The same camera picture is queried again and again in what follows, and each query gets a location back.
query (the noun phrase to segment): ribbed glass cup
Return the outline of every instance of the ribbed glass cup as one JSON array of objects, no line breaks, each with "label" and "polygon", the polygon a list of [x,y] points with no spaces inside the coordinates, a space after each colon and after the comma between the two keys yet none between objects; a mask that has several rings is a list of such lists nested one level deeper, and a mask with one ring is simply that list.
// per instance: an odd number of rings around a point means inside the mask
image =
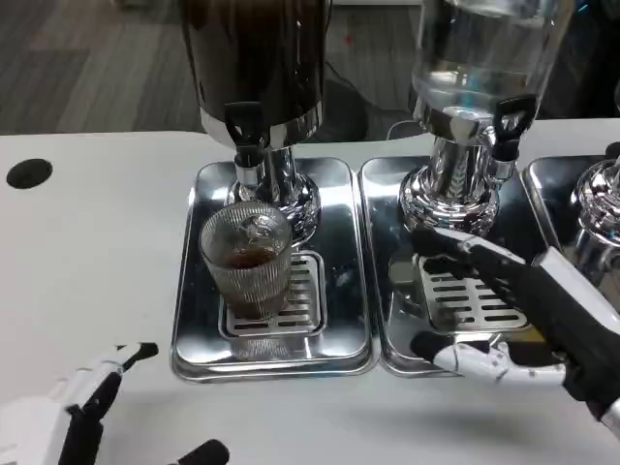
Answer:
[{"label": "ribbed glass cup", "polygon": [[266,203],[242,201],[202,227],[201,253],[220,294],[238,318],[266,320],[286,303],[291,227]]}]

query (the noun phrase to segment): gray carpet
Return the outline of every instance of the gray carpet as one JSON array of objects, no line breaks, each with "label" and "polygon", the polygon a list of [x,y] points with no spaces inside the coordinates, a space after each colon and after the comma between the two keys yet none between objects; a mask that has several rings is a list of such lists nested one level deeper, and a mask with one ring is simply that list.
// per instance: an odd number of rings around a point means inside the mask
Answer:
[{"label": "gray carpet", "polygon": [[[0,134],[201,131],[172,0],[0,0]],[[336,7],[327,58],[368,140],[407,119],[418,8]]]}]

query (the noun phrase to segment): glass beverage dispenser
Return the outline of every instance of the glass beverage dispenser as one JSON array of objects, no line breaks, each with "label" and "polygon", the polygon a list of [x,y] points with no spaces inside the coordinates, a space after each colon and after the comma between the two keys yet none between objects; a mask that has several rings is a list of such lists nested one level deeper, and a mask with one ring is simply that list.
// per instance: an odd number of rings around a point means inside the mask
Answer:
[{"label": "glass beverage dispenser", "polygon": [[408,227],[490,229],[572,12],[572,0],[424,0],[414,118],[436,139],[401,186]]}]

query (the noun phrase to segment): brown liquid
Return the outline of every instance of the brown liquid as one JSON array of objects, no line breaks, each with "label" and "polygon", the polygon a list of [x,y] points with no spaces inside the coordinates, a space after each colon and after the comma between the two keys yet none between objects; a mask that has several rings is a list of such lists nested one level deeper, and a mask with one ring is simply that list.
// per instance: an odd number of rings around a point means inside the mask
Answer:
[{"label": "brown liquid", "polygon": [[[255,268],[267,264],[276,258],[275,252],[269,249],[250,249],[228,257],[224,264],[226,267],[235,269]],[[263,320],[272,310],[280,310],[284,307],[287,288],[281,293],[260,302],[247,302],[239,300],[236,294],[225,294],[224,300],[228,303],[231,311],[238,317],[246,320]]]},{"label": "brown liquid", "polygon": [[276,254],[268,249],[250,249],[237,252],[224,261],[224,266],[234,269],[255,268],[268,264],[275,259]]},{"label": "brown liquid", "polygon": [[202,109],[260,102],[268,126],[322,98],[326,0],[180,0]]}]

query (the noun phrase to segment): robotic hand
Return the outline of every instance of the robotic hand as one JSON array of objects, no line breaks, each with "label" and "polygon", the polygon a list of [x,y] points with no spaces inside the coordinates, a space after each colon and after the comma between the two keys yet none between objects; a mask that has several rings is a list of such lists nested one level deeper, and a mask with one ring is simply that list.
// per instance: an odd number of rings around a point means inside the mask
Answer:
[{"label": "robotic hand", "polygon": [[413,231],[425,266],[457,278],[481,279],[519,308],[557,355],[557,363],[524,367],[509,345],[481,348],[435,332],[417,334],[412,350],[464,376],[496,383],[562,385],[620,439],[620,316],[603,295],[553,247],[531,264],[481,237],[444,229]]},{"label": "robotic hand", "polygon": [[[0,464],[92,465],[123,373],[156,356],[156,344],[120,346],[58,381],[47,396],[0,406]],[[225,465],[229,452],[210,440],[177,460],[180,465]]]}]

